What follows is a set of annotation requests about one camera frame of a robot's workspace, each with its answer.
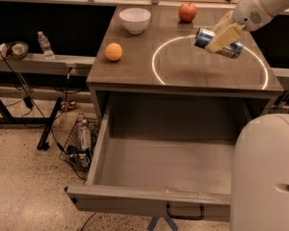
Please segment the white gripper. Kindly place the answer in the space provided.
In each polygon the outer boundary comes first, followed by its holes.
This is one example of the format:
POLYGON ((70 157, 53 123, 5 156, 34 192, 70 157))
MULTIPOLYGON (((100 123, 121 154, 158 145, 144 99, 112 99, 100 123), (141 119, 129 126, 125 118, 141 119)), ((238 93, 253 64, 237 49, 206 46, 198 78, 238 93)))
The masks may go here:
POLYGON ((227 12, 213 27, 215 36, 205 50, 209 53, 221 51, 239 39, 243 29, 249 32, 256 31, 272 19, 262 0, 240 0, 234 11, 227 12))

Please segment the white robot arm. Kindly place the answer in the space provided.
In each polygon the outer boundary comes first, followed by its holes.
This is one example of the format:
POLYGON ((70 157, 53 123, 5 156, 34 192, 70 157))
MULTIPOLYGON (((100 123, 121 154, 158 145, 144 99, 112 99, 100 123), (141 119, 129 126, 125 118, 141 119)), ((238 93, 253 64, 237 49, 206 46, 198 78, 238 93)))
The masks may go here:
MULTIPOLYGON (((214 26, 205 49, 218 52, 289 9, 289 0, 240 0, 214 26)), ((229 231, 289 231, 289 114, 260 116, 235 145, 229 231)))

